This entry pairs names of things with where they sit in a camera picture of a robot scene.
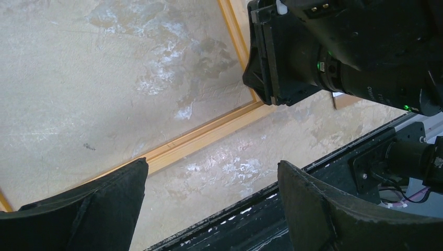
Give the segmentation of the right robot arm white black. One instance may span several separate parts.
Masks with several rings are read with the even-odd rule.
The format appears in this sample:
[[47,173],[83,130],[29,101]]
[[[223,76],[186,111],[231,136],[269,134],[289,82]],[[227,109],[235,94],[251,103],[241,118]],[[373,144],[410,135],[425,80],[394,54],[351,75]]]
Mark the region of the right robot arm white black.
[[442,112],[442,1],[250,1],[243,82],[266,105],[325,90]]

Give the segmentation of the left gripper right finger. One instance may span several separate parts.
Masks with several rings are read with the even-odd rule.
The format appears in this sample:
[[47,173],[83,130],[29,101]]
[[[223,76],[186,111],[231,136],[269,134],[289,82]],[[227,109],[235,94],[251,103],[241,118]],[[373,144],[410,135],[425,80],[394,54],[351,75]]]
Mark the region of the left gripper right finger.
[[442,219],[381,207],[281,161],[277,169],[293,250],[442,250]]

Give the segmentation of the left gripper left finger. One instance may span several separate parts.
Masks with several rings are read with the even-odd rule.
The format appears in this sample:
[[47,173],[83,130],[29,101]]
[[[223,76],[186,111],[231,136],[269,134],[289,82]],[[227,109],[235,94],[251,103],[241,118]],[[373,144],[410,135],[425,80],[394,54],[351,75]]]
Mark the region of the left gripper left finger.
[[1,250],[129,250],[145,195],[139,158],[101,178],[1,213]]

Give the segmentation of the photo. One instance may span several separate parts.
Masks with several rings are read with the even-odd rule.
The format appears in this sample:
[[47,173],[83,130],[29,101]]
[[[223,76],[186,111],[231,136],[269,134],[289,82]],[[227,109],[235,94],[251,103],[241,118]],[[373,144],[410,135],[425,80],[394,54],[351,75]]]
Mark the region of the photo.
[[336,110],[340,110],[345,107],[351,106],[362,100],[361,98],[338,92],[333,92],[332,98],[333,98],[334,108]]

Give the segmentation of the orange wooden picture frame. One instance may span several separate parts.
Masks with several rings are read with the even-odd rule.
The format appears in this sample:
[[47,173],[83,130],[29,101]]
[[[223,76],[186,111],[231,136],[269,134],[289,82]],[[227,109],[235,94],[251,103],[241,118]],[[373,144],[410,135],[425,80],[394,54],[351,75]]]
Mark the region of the orange wooden picture frame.
[[1,211],[273,111],[241,80],[247,1],[1,1]]

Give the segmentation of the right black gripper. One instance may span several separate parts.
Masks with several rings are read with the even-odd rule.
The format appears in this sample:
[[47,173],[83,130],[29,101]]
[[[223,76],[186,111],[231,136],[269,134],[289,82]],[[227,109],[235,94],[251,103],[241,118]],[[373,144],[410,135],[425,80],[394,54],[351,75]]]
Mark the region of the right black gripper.
[[266,105],[292,106],[326,90],[339,92],[340,63],[277,1],[249,2],[250,55],[243,83]]

